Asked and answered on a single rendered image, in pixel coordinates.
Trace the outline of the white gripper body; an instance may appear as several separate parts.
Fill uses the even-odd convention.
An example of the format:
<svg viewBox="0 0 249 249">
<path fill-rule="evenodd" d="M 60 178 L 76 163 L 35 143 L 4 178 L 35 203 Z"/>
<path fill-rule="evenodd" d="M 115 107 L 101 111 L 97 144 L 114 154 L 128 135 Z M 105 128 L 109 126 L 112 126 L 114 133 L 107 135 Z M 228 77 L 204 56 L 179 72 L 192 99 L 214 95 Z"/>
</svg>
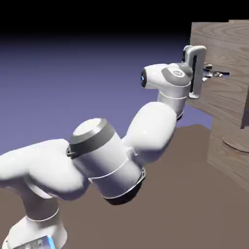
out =
<svg viewBox="0 0 249 249">
<path fill-rule="evenodd" d="M 188 65 L 193 71 L 189 93 L 189 98 L 191 99 L 200 98 L 205 56 L 205 46 L 190 46 L 188 49 Z"/>
</svg>

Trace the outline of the shiny metal drawer handle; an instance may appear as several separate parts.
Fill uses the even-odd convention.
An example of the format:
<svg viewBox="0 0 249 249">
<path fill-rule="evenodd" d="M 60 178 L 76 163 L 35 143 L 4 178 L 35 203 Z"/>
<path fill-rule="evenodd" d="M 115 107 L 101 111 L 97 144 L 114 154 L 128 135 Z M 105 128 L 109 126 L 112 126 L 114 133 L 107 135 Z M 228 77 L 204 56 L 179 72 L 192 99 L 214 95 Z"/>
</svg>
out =
<svg viewBox="0 0 249 249">
<path fill-rule="evenodd" d="M 203 77 L 205 78 L 229 78 L 230 72 L 228 71 L 213 71 L 213 70 L 204 70 Z"/>
</svg>

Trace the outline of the wood drawer front with metal handle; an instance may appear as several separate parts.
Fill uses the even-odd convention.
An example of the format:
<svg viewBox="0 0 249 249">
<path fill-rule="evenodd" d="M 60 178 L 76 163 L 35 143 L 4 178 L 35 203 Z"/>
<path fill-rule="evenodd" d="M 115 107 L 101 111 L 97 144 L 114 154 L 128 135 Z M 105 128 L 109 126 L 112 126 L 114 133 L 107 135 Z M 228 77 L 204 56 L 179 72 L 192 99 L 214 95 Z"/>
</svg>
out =
<svg viewBox="0 0 249 249">
<path fill-rule="evenodd" d="M 230 73 L 228 78 L 207 80 L 192 106 L 239 129 L 249 89 L 249 20 L 194 22 L 190 43 L 206 46 L 205 61 L 213 70 Z"/>
</svg>

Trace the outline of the light wood cabinet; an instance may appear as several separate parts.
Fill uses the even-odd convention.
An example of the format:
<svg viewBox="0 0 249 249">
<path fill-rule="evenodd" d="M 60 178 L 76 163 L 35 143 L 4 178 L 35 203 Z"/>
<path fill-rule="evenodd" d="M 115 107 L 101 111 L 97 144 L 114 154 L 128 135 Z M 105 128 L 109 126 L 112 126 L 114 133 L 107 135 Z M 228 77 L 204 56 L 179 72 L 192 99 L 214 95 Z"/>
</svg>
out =
<svg viewBox="0 0 249 249">
<path fill-rule="evenodd" d="M 229 78 L 211 78 L 188 103 L 213 118 L 207 162 L 249 191 L 249 20 L 192 23 L 192 45 Z"/>
</svg>

